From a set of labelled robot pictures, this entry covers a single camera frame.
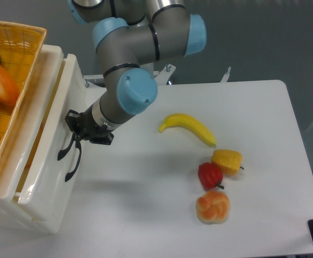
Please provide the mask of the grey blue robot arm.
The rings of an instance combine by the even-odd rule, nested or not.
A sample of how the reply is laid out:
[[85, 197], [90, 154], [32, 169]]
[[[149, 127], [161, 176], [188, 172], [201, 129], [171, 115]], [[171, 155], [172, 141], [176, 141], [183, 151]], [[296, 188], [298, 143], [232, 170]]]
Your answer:
[[144, 112], [157, 84], [143, 65], [202, 51], [207, 29], [184, 1], [69, 1], [78, 23], [95, 23], [94, 49], [106, 92], [86, 111], [69, 111], [71, 144], [109, 145], [113, 131]]

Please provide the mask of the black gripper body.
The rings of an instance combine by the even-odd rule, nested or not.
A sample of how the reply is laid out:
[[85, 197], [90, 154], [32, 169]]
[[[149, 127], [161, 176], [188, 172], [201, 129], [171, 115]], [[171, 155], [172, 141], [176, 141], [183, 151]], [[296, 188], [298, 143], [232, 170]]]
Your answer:
[[78, 136], [92, 144], [111, 145], [114, 135], [108, 130], [108, 125], [99, 125], [92, 114], [92, 106], [80, 113], [78, 117]]

